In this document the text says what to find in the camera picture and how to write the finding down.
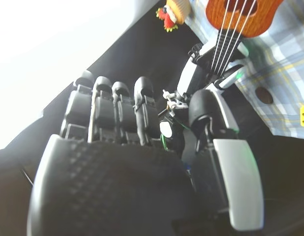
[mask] strawberry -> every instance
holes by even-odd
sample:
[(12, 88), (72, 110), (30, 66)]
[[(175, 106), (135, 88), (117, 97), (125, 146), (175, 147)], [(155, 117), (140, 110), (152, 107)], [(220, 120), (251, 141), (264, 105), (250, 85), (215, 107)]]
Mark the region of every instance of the strawberry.
[(166, 10), (163, 8), (159, 8), (156, 12), (156, 17), (158, 17), (160, 20), (164, 20), (166, 15)]
[(165, 15), (165, 20), (164, 20), (164, 28), (165, 29), (171, 29), (175, 26), (175, 23), (172, 22), (170, 15), (166, 13)]

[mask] orange wooden instrument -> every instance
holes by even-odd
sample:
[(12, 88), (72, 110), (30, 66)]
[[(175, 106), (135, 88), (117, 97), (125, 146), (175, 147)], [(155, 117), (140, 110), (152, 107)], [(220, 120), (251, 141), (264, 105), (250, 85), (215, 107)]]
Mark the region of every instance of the orange wooden instrument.
[(209, 0), (206, 15), (219, 30), (212, 72), (221, 75), (242, 37), (256, 37), (271, 25), (283, 0)]

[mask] checkered tablecloth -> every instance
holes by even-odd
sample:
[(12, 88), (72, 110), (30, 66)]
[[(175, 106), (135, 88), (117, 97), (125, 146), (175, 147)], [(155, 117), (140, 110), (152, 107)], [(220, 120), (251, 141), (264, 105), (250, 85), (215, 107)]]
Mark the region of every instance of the checkered tablecloth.
[[(186, 24), (206, 43), (217, 35), (208, 22), (208, 0), (189, 0), (192, 13)], [(246, 73), (236, 85), (274, 135), (304, 139), (300, 108), (304, 105), (304, 0), (284, 0), (268, 31), (245, 39), (249, 58), (240, 61)], [(273, 104), (262, 103), (258, 87), (266, 88)]]

